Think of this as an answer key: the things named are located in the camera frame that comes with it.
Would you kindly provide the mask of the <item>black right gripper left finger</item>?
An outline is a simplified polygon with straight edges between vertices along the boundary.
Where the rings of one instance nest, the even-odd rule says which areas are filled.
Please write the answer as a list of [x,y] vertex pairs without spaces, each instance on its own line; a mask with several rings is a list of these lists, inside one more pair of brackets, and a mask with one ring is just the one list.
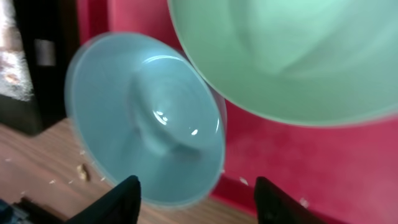
[[65,224],[136,224],[141,208],[141,184],[131,175]]

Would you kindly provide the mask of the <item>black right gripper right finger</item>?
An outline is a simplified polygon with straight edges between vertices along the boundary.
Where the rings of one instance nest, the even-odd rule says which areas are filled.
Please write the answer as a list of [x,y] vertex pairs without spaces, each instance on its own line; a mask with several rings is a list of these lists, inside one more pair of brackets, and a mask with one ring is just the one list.
[[257,177],[254,201],[258,224],[325,224],[269,179]]

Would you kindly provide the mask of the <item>light blue bowl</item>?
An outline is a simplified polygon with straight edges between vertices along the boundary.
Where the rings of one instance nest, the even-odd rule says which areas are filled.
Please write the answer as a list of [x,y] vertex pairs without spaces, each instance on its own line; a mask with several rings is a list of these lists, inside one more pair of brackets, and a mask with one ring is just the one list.
[[104,33],[69,64],[65,108],[109,182],[130,175],[141,197],[177,208],[211,194],[224,167],[227,110],[179,50],[139,33]]

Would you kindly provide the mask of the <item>rice and food leftovers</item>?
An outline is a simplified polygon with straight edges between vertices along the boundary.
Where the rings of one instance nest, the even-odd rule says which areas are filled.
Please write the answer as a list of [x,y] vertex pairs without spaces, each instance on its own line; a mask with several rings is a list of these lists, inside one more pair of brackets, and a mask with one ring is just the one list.
[[1,0],[1,94],[30,101],[33,84],[11,0]]

